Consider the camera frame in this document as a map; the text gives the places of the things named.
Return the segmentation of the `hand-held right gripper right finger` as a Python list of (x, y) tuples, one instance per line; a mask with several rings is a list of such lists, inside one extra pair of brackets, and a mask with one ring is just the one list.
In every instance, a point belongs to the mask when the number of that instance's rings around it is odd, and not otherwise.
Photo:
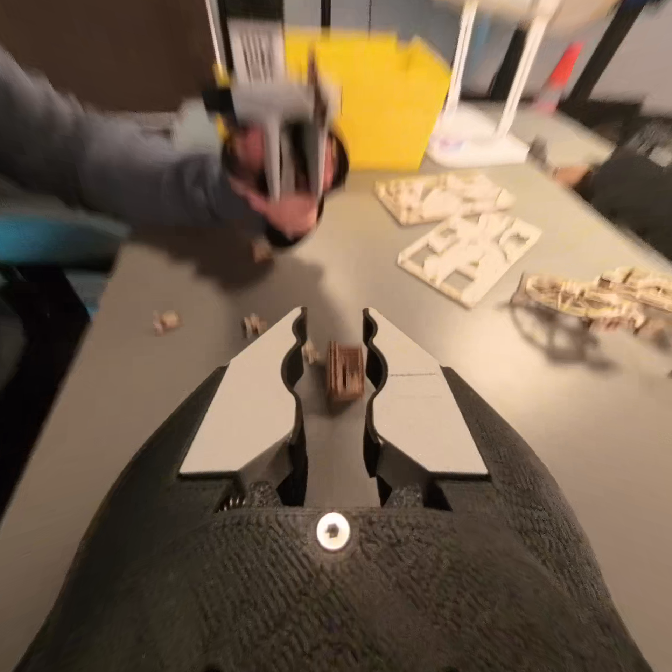
[(363, 454), (380, 506), (410, 491), (422, 507), (449, 507), (442, 483), (490, 481), (439, 361), (374, 308), (363, 310), (363, 342), (373, 387)]

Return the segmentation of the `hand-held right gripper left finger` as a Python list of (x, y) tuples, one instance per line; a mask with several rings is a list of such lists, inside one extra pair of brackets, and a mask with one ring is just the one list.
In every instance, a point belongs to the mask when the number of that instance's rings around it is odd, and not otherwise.
[(268, 482), (284, 505), (304, 505), (308, 457), (296, 385), (304, 373), (307, 308), (297, 307), (226, 365), (180, 465), (186, 479)]

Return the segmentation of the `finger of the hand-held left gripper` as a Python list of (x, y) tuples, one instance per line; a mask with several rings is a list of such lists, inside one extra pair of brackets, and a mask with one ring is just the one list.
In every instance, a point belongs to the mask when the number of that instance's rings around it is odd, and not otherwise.
[(233, 83), (231, 94), (238, 122), (261, 128), (264, 170), (269, 197), (278, 201), (294, 191), (296, 160), (288, 124), (306, 117), (306, 95), (300, 83)]
[(321, 81), (311, 81), (308, 88), (308, 117), (304, 124), (304, 154), (307, 183), (311, 194), (321, 199), (324, 191), (327, 142), (340, 105), (340, 90)]

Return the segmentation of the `small wooden box model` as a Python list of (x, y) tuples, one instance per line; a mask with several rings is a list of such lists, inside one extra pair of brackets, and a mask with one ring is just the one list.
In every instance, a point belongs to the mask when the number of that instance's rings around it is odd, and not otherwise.
[(349, 403), (364, 396), (364, 354), (359, 345), (330, 341), (326, 357), (327, 399)]

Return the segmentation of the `person's left forearm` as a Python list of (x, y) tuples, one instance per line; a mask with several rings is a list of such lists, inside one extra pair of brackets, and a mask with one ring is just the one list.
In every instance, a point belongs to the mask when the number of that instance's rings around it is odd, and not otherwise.
[(88, 111), (4, 48), (1, 177), (132, 226), (230, 225), (251, 237), (265, 228), (213, 152), (180, 150), (135, 122)]

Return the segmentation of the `wooden sheet with parts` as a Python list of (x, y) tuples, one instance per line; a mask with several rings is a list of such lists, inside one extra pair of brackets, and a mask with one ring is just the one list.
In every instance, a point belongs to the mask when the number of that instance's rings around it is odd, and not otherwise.
[(378, 181), (374, 193), (401, 226), (510, 210), (516, 197), (478, 171)]

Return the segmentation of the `wooden bicycle model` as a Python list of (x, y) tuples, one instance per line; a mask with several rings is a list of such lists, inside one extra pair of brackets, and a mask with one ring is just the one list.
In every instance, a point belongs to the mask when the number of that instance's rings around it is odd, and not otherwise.
[(636, 267), (618, 267), (593, 281), (525, 273), (510, 304), (573, 317), (587, 329), (628, 329), (646, 337), (671, 332), (671, 276)]

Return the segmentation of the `person's left hand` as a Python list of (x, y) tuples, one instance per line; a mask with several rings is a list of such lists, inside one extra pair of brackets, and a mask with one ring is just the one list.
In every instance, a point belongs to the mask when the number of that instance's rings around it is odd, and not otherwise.
[(316, 228), (319, 207), (313, 195), (293, 192), (273, 200), (256, 190), (256, 179), (265, 172), (265, 136), (262, 127), (252, 125), (233, 130), (229, 147), (240, 168), (238, 175), (229, 177), (231, 187), (254, 212), (263, 216), (274, 229), (289, 239), (304, 237)]

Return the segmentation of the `yellow plastic bin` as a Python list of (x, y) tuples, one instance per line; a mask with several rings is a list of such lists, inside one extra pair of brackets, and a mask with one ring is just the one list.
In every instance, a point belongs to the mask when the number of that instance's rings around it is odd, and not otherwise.
[(313, 53), (320, 75), (340, 87), (335, 127), (352, 169), (420, 167), (452, 74), (429, 44), (389, 31), (290, 27), (285, 49), (290, 75), (304, 79)]

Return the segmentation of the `white stand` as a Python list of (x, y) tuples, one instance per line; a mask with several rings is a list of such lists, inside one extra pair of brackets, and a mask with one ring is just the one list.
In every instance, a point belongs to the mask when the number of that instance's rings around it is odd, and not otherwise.
[[(461, 8), (448, 95), (430, 137), (426, 154), (448, 169), (471, 169), (524, 163), (528, 145), (510, 135), (517, 108), (550, 20), (559, 1), (452, 1)], [(460, 101), (462, 80), (479, 9), (527, 24), (522, 55), (498, 124)]]

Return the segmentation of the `wooden cutout sheet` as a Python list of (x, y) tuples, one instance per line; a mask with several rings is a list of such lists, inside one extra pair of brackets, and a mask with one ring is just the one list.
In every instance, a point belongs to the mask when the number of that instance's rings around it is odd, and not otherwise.
[(471, 309), (541, 237), (541, 229), (510, 214), (453, 216), (399, 252), (397, 265)]

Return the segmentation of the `blue chair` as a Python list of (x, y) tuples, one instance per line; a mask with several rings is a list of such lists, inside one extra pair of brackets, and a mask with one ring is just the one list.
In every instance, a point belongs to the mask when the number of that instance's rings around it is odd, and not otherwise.
[(6, 214), (1, 216), (1, 264), (63, 270), (93, 316), (129, 232), (123, 223), (84, 212)]

